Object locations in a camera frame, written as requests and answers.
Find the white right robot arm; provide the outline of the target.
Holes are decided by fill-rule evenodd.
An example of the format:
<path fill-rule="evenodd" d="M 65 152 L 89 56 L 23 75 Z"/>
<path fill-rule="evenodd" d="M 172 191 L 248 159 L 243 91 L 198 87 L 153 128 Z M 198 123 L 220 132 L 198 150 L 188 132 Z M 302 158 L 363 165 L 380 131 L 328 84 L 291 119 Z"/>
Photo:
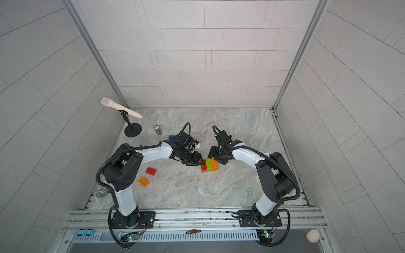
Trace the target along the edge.
<path fill-rule="evenodd" d="M 279 152 L 266 155 L 240 140 L 233 140 L 217 126 L 213 126 L 213 131 L 217 144 L 211 147 L 209 158 L 223 165 L 230 160 L 238 160 L 257 171 L 263 193 L 252 207 L 256 221 L 264 222 L 285 202 L 301 196 L 297 178 Z"/>

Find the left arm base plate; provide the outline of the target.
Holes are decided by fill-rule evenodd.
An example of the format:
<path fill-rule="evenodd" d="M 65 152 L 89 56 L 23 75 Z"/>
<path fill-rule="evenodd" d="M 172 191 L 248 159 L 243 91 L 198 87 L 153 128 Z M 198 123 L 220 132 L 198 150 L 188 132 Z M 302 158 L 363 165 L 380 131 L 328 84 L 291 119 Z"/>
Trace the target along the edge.
<path fill-rule="evenodd" d="M 154 211 L 137 211 L 129 216 L 115 212 L 111 218 L 112 229 L 152 229 L 156 213 Z"/>

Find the small red lego brick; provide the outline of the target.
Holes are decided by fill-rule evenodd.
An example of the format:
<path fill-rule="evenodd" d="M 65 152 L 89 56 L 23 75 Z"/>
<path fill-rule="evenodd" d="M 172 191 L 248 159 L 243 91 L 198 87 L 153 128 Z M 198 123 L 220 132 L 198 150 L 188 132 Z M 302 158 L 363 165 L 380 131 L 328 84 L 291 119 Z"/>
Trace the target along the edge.
<path fill-rule="evenodd" d="M 150 168 L 150 167 L 148 167 L 146 169 L 146 174 L 151 175 L 151 176 L 154 176 L 156 174 L 156 172 L 157 172 L 156 169 L 153 169 L 153 168 Z"/>

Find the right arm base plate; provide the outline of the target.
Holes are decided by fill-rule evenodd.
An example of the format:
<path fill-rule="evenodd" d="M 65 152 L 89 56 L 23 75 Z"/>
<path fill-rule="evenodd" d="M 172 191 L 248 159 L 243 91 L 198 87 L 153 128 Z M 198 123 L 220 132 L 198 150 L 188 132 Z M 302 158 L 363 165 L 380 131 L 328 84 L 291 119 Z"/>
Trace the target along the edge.
<path fill-rule="evenodd" d="M 267 216 L 262 216 L 259 211 L 239 210 L 232 213 L 232 217 L 238 219 L 242 228 L 282 226 L 279 212 L 276 211 L 269 213 Z"/>

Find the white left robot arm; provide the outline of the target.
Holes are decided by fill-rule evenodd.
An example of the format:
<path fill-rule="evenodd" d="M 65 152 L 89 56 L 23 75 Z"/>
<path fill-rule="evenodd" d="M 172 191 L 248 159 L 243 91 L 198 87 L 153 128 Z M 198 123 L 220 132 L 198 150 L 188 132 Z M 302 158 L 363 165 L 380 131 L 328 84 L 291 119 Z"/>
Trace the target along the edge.
<path fill-rule="evenodd" d="M 132 192 L 139 168 L 152 161 L 173 159 L 186 166 L 200 166 L 203 158 L 196 150 L 190 151 L 181 139 L 159 141 L 158 144 L 132 147 L 125 143 L 100 167 L 97 184 L 112 194 L 114 208 L 122 217 L 134 216 L 138 211 Z"/>

